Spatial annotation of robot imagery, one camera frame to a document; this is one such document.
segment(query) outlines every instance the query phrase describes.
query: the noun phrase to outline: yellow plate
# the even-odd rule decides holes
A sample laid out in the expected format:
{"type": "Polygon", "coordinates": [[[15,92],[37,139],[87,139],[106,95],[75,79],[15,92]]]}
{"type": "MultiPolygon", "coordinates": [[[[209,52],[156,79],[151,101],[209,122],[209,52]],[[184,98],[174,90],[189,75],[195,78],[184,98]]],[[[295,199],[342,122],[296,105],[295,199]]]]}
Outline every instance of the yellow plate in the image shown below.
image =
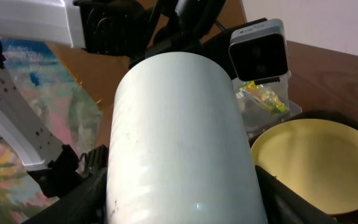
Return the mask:
{"type": "Polygon", "coordinates": [[[289,121],[263,133],[251,152],[255,164],[323,212],[358,209],[358,130],[321,119],[289,121]]]}

